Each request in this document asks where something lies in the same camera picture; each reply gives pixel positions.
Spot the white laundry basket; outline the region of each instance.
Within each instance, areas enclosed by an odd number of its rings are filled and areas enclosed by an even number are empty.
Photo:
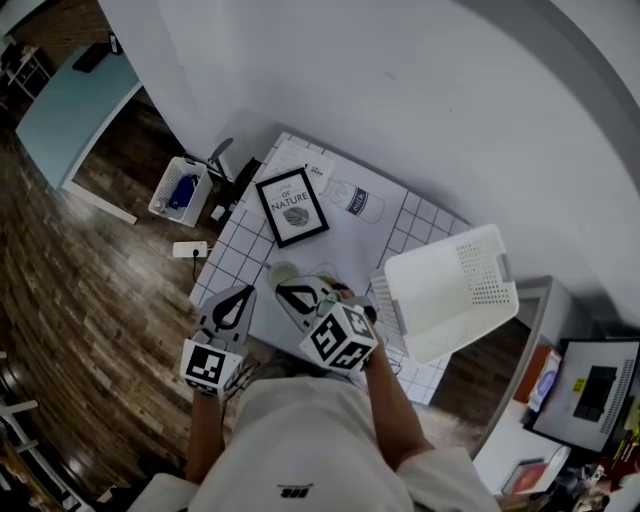
[[[474,342],[518,312],[494,225],[393,256],[371,284],[389,341],[421,365]]]
[[[167,208],[162,211],[156,207],[156,202],[158,201],[165,204],[169,203],[169,199],[171,199],[171,196],[178,186],[178,182],[183,176],[194,174],[199,176],[200,179],[193,192],[193,196],[191,196],[191,201],[189,201],[189,205],[186,208],[174,209],[167,206]],[[184,158],[174,157],[171,159],[171,162],[169,162],[169,166],[164,171],[160,184],[153,194],[153,198],[149,204],[149,211],[165,219],[193,227],[196,225],[202,208],[204,208],[204,204],[207,202],[207,197],[209,197],[212,186],[213,182],[204,164],[198,162],[190,163]]]

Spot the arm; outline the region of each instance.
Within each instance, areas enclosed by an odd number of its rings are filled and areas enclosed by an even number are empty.
[[[194,392],[186,479],[200,484],[224,451],[218,398]]]
[[[395,471],[413,455],[433,450],[422,433],[418,416],[400,387],[378,337],[378,346],[365,368],[373,425],[384,460]]]

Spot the bottle illustration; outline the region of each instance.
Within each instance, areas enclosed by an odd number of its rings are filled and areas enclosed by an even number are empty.
[[[327,187],[320,195],[369,224],[378,222],[384,211],[382,199],[346,181],[329,178]]]

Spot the framed print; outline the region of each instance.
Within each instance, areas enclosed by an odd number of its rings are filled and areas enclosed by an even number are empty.
[[[120,55],[122,53],[122,46],[120,46],[120,41],[113,32],[109,32],[109,46],[111,47],[111,53],[115,53],[116,55]]]
[[[304,169],[256,183],[278,247],[285,247],[329,229]]]

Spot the power strip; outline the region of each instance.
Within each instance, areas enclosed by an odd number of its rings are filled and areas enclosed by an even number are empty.
[[[207,242],[174,242],[174,258],[193,258],[193,251],[198,251],[196,258],[207,257]]]

